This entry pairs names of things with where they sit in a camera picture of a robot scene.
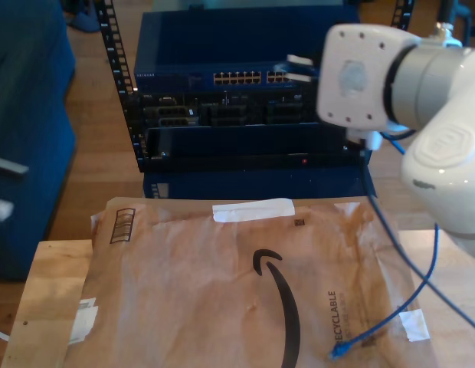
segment white tape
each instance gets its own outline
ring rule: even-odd
[[[285,78],[289,78],[293,81],[301,81],[301,82],[310,82],[312,78],[309,75],[302,75],[302,74],[295,74],[295,73],[287,73],[285,74]]]
[[[291,199],[277,198],[265,201],[238,203],[233,205],[214,205],[216,222],[242,222],[293,216],[296,209]]]
[[[94,307],[94,302],[95,301],[96,301],[95,297],[92,297],[91,299],[81,299],[79,301],[79,308],[78,309]]]
[[[5,333],[2,333],[0,331],[0,339],[4,340],[4,341],[9,341],[9,336]]]
[[[304,58],[296,55],[287,55],[287,61],[295,64],[310,65],[311,67],[313,66],[313,61],[307,57]]]
[[[94,307],[95,300],[96,298],[92,297],[79,302],[74,325],[70,332],[69,345],[84,341],[88,333],[91,332],[98,313],[98,307]]]
[[[408,340],[420,341],[430,338],[427,324],[424,321],[423,312],[421,309],[412,310],[410,312],[401,312],[399,314],[403,327],[406,330]]]

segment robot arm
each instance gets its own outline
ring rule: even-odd
[[[374,150],[378,131],[420,131],[403,158],[402,181],[475,257],[475,51],[447,37],[444,25],[440,31],[420,39],[379,25],[335,26],[317,108]]]

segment paper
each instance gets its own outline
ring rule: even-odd
[[[421,341],[430,338],[427,324],[424,322],[423,311],[421,309],[412,310],[410,312],[401,312],[399,314],[406,335],[410,342]]]
[[[437,367],[431,340],[410,343],[398,318],[329,358],[336,342],[365,332],[414,291],[369,205],[315,203],[223,224],[211,205],[186,212],[175,203],[179,210],[124,203],[101,216],[81,297],[96,296],[100,316],[84,343],[69,346],[64,368]],[[127,208],[135,209],[130,246],[111,243]]]
[[[232,205],[214,205],[212,210],[216,222],[242,222],[293,216],[296,214],[292,200],[286,198]]]
[[[94,320],[97,317],[98,307],[94,307],[96,298],[83,299],[79,302],[74,325],[70,333],[69,344],[80,343],[84,341],[91,328],[93,328]]]

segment network switch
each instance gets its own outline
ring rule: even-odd
[[[354,6],[325,8],[144,13],[134,70],[138,90],[180,94],[295,87],[280,70],[287,55],[319,61],[328,29],[358,21]]]

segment white label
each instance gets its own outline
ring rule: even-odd
[[[70,332],[69,345],[84,341],[88,333],[91,332],[98,313],[98,307],[94,307],[95,300],[96,298],[92,297],[79,302],[74,325]]]
[[[424,322],[424,316],[421,309],[412,310],[410,312],[401,312],[399,317],[401,318],[403,327],[406,330],[406,335],[411,342],[430,338],[427,324]]]
[[[296,209],[291,199],[277,198],[232,205],[214,205],[216,222],[242,222],[274,217],[293,216]]]

